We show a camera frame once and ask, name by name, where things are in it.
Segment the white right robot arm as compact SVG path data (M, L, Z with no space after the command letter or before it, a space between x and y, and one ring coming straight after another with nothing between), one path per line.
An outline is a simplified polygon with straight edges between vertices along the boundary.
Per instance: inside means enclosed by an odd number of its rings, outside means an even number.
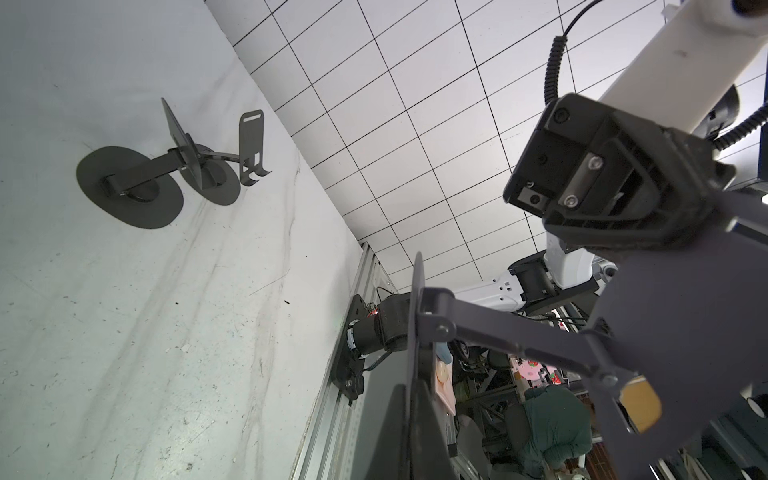
M458 293L503 312L539 314L596 288L594 262L688 244L734 178L715 156L741 140L729 91L692 131L587 97L547 93L503 199L541 220L545 249Z

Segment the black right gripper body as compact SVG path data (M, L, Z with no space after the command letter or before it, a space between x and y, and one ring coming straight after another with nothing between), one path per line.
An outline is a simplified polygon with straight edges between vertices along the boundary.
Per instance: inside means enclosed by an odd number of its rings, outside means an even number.
M691 241L735 175L705 139L567 94L541 115L503 199L571 247L666 250Z

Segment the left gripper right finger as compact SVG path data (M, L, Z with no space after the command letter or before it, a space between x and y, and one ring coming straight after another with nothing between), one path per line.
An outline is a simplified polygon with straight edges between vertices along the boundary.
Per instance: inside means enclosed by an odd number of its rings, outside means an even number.
M455 480L457 475L426 383L417 380L411 393L410 478Z

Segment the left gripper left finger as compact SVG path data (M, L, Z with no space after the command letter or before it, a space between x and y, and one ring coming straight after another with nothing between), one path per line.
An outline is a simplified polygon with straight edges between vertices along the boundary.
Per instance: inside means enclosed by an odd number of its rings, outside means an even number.
M407 479L406 387L396 385L378 428L361 425L351 479Z

